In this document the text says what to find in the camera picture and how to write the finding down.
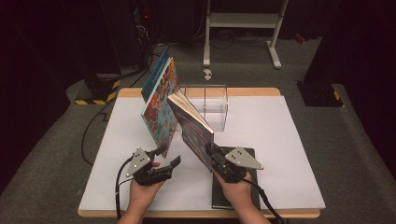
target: white stand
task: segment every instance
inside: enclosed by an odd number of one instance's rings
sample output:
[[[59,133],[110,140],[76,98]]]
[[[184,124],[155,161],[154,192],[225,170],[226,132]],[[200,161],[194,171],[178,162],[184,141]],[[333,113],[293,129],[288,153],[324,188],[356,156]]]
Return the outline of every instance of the white stand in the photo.
[[[286,6],[289,0],[283,0],[279,13],[258,14],[258,13],[211,13],[210,0],[207,0],[206,8],[206,31],[204,48],[204,67],[210,66],[210,28],[211,27],[242,27],[242,28],[273,28],[274,33],[271,41],[267,41],[267,47],[276,69],[281,68],[280,60],[277,57],[275,44],[285,16]]]

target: table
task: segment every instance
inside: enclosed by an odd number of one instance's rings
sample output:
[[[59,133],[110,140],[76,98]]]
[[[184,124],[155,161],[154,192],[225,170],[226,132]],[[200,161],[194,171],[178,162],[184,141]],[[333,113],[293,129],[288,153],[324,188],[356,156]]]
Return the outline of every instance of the table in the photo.
[[[264,166],[263,171],[258,171],[259,185],[282,217],[318,217],[325,203],[279,90],[228,88],[227,92],[226,127],[224,132],[215,133],[215,143],[225,147],[255,148],[256,158]],[[137,147],[147,151],[155,148],[140,118],[143,105],[140,89],[120,90],[78,208],[82,217],[115,217],[114,188],[121,165]],[[261,119],[252,119],[259,115]],[[157,157],[156,161],[165,166],[178,155],[181,164],[160,189],[145,217],[236,217],[234,211],[211,209],[212,174],[182,142],[180,127],[168,157]],[[129,184],[120,188],[122,210],[128,204],[128,189]],[[261,203],[264,215],[273,217]]]
[[[273,60],[274,68],[282,67],[277,56],[275,44],[279,35],[280,26],[285,16],[289,0],[282,0],[279,13],[213,13],[210,11],[210,0],[206,1],[206,28],[204,47],[204,67],[210,65],[210,28],[211,27],[241,27],[241,28],[272,28],[273,36],[267,41],[267,47]]]

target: white tabletop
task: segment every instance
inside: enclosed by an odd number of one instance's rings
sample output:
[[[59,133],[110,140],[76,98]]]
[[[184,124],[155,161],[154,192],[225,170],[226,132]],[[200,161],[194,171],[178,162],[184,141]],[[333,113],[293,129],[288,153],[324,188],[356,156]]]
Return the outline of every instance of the white tabletop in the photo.
[[[115,182],[121,165],[138,147],[155,149],[155,143],[140,117],[142,97],[119,97],[92,167],[92,172],[78,208],[84,217],[115,216]],[[252,147],[264,166],[258,171],[259,185],[271,205],[279,211],[323,209],[319,191],[300,136],[283,96],[230,96],[224,132],[215,132],[215,143],[224,147]],[[177,128],[166,159],[168,165],[176,156],[181,164],[158,192],[149,211],[177,216],[177,212],[200,212],[211,217],[212,174],[195,157],[181,139]],[[123,170],[121,181],[126,179]],[[129,183],[120,188],[121,209],[128,204]]]

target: hand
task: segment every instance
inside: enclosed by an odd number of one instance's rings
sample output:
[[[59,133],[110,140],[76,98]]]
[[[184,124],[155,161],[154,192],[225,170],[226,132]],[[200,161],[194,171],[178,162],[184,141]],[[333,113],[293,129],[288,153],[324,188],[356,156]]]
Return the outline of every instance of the hand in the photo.
[[[220,182],[225,198],[230,202],[242,224],[271,224],[269,220],[253,205],[250,198],[250,184],[245,181],[238,183],[226,183],[221,175],[214,169],[213,173]],[[247,172],[246,180],[251,181],[250,173]]]
[[[236,206],[244,206],[244,204],[252,203],[250,198],[250,184],[245,181],[239,181],[238,183],[226,183],[221,175],[215,171],[216,178],[220,182],[225,198],[230,202],[234,209]],[[251,180],[250,173],[247,172],[245,179]]]
[[[153,167],[158,167],[158,162],[152,163]],[[131,181],[129,192],[129,203],[125,213],[118,224],[138,224],[142,223],[143,215],[154,201],[155,195],[165,181],[151,186],[140,186],[135,180]]]

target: transparent acrylic box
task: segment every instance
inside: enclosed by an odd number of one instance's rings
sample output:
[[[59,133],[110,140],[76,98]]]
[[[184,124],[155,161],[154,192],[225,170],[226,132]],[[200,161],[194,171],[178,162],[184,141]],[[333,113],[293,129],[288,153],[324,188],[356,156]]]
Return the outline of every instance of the transparent acrylic box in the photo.
[[[224,131],[228,112],[228,95],[225,84],[180,85],[179,88],[213,131]]]

